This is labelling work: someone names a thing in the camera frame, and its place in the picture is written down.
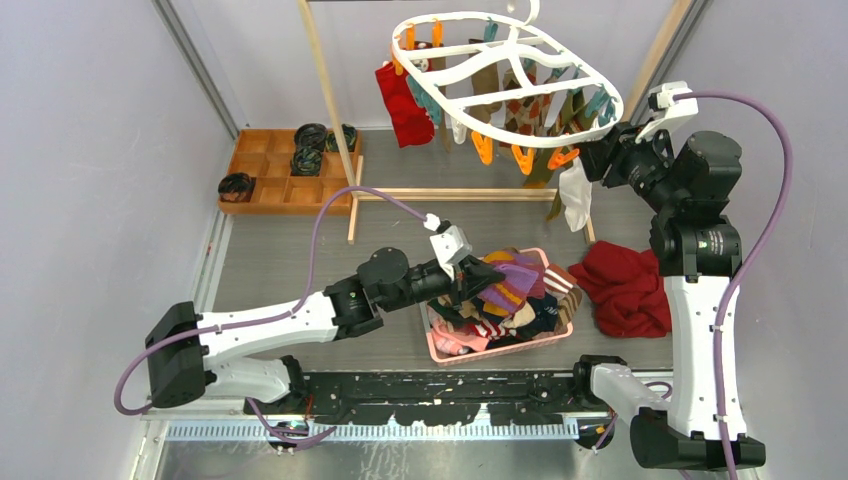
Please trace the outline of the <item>maroon purple orange striped sock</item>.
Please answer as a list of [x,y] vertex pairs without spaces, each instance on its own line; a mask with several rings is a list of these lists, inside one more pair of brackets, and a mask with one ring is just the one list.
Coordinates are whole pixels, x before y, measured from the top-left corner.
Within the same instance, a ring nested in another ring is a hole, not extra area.
[[485,313],[508,317],[519,311],[529,299],[545,297],[546,266],[537,257],[498,250],[486,255],[483,261],[504,275],[503,280],[486,287],[478,295],[483,301]]

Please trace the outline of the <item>white plastic clip hanger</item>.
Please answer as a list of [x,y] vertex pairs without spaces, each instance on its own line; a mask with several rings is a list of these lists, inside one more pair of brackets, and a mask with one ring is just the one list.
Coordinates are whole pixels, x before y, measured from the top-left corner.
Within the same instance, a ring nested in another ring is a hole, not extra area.
[[445,122],[456,143],[470,139],[484,164],[497,151],[519,171],[555,170],[577,144],[600,139],[625,107],[604,75],[525,18],[481,11],[419,15],[390,37],[396,74],[416,104]]

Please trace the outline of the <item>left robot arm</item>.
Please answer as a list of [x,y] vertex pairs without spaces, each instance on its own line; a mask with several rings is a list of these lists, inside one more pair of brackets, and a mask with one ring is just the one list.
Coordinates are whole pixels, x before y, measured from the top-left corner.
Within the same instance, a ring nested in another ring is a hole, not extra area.
[[462,303],[505,278],[494,266],[468,255],[452,274],[437,260],[412,266],[405,253],[381,248],[354,275],[310,294],[304,302],[229,313],[198,313],[191,301],[171,306],[148,334],[151,404],[187,405],[203,396],[249,397],[284,414],[307,398],[291,361],[259,360],[284,346],[327,343],[362,336],[383,325],[382,313],[441,297]]

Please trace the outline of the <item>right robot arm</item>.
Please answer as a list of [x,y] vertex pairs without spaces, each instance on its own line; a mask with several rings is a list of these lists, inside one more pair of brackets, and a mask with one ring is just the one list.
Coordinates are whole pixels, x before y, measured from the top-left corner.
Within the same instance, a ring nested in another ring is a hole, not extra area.
[[665,130],[643,137],[615,125],[584,143],[589,179],[630,186],[653,210],[650,246],[658,259],[672,324],[673,385],[663,398],[620,357],[584,355],[571,397],[584,410],[608,407],[627,425],[637,463],[648,469],[727,471],[764,465],[736,389],[733,322],[742,263],[738,231],[724,214],[742,150],[714,132],[692,134],[680,150]]

